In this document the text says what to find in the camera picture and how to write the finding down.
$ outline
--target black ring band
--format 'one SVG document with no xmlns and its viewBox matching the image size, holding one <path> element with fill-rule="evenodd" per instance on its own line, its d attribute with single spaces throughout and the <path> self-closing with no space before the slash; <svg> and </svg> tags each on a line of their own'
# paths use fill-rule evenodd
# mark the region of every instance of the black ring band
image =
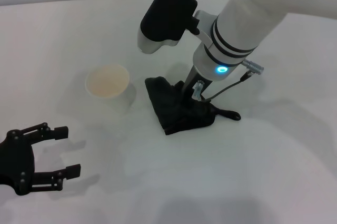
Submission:
<svg viewBox="0 0 337 224">
<path fill-rule="evenodd" d="M 245 54 L 245 55 L 237 55 L 237 54 L 232 54 L 232 53 L 228 52 L 227 50 L 223 49 L 223 48 L 219 45 L 219 43 L 216 41 L 216 39 L 215 39 L 215 37 L 214 37 L 214 33 L 213 33 L 213 26 L 214 26 L 214 23 L 215 23 L 215 21 L 213 22 L 212 28 L 211 28 L 211 38 L 212 38 L 213 44 L 215 45 L 215 47 L 216 47 L 221 53 L 223 53 L 223 54 L 225 54 L 225 55 L 227 55 L 227 56 L 229 56 L 229 57 L 231 57 L 231 58 L 236 58 L 236 59 L 238 59 L 238 58 L 245 58 L 245 57 L 247 57 L 248 55 L 250 55 L 250 54 L 253 52 L 253 51 L 251 51 L 249 54 Z"/>
<path fill-rule="evenodd" d="M 239 63 L 236 63 L 236 64 L 226 64 L 226 63 L 223 63 L 221 61 L 219 61 L 218 59 L 216 59 L 212 54 L 211 52 L 207 49 L 207 47 L 204 45 L 204 49 L 206 51 L 206 54 L 209 56 L 209 58 L 211 58 L 211 60 L 221 66 L 226 66 L 226 67 L 235 67 L 235 66 L 238 66 L 241 64 L 241 62 Z"/>
<path fill-rule="evenodd" d="M 217 29 L 217 19 L 215 20 L 215 33 L 216 33 L 216 36 L 217 38 L 219 39 L 219 41 L 224 45 L 226 46 L 228 49 L 230 50 L 233 50 L 235 52 L 238 52 L 238 53 L 249 53 L 249 52 L 253 52 L 255 50 L 255 48 L 253 49 L 249 49 L 249 50 L 242 50 L 242 49 L 238 49 L 238 48 L 235 48 L 234 46 L 231 46 L 230 44 L 228 44 L 220 35 L 219 33 L 219 30 Z"/>
</svg>

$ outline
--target white table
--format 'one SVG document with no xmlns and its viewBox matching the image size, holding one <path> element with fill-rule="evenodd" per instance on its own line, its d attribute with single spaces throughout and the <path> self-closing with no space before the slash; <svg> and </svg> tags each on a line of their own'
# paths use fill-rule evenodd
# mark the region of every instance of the white table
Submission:
<svg viewBox="0 0 337 224">
<path fill-rule="evenodd" d="M 220 12 L 227 0 L 197 0 Z M 0 7 L 0 132 L 41 122 L 68 140 L 34 146 L 36 171 L 82 165 L 62 192 L 0 186 L 0 223 L 337 223 L 337 21 L 289 15 L 249 56 L 265 67 L 214 100 L 240 112 L 165 136 L 147 77 L 185 80 L 199 44 L 186 32 L 153 55 L 136 45 L 152 0 Z M 124 116 L 84 89 L 92 67 L 120 63 L 135 100 Z M 209 96 L 245 72 L 213 83 Z"/>
</svg>

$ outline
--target white paper cup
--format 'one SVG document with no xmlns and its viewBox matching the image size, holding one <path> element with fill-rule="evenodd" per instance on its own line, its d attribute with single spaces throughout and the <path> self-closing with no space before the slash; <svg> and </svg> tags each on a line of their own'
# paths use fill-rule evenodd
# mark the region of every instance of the white paper cup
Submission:
<svg viewBox="0 0 337 224">
<path fill-rule="evenodd" d="M 126 68 L 110 64 L 91 71 L 85 80 L 85 88 L 95 98 L 113 99 L 127 89 L 129 82 L 130 75 Z"/>
<path fill-rule="evenodd" d="M 118 64 L 104 65 L 91 71 L 86 77 L 85 88 L 90 96 L 101 100 L 108 105 L 108 110 L 118 115 L 125 114 L 136 97 L 127 69 Z"/>
</svg>

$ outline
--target paper cup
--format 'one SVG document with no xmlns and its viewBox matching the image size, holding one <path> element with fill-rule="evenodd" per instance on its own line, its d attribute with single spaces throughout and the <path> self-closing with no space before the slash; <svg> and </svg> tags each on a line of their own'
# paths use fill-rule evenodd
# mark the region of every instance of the paper cup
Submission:
<svg viewBox="0 0 337 224">
<path fill-rule="evenodd" d="M 99 99 L 114 99 L 120 96 L 130 83 L 130 75 L 126 68 L 118 64 L 98 67 L 86 78 L 87 92 Z"/>
</svg>

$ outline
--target black cable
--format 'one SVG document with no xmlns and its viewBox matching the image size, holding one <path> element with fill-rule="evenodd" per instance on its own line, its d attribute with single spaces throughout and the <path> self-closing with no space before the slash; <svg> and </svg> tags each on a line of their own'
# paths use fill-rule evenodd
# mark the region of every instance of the black cable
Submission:
<svg viewBox="0 0 337 224">
<path fill-rule="evenodd" d="M 208 98 L 208 99 L 205 99 L 205 100 L 202 100 L 201 102 L 208 102 L 208 101 L 211 101 L 212 99 L 216 98 L 217 96 L 219 96 L 221 93 L 223 93 L 224 91 L 230 89 L 231 87 L 234 87 L 236 85 L 238 85 L 239 83 L 241 83 L 241 81 L 238 81 L 236 83 L 233 83 L 232 85 L 224 88 L 223 90 L 219 91 L 217 94 L 215 94 L 214 96 Z"/>
<path fill-rule="evenodd" d="M 223 90 L 219 91 L 217 94 L 215 94 L 214 96 L 208 98 L 208 99 L 204 99 L 202 100 L 201 102 L 208 102 L 208 101 L 211 101 L 212 99 L 216 98 L 217 96 L 219 96 L 221 93 L 223 93 L 224 91 L 230 89 L 231 87 L 234 87 L 236 85 L 238 85 L 239 83 L 242 83 L 244 81 L 246 81 L 248 78 L 251 77 L 251 71 L 247 71 L 241 78 L 240 78 L 240 81 L 237 81 L 236 83 L 233 83 L 232 85 L 230 86 L 227 86 L 226 88 L 224 88 Z"/>
</svg>

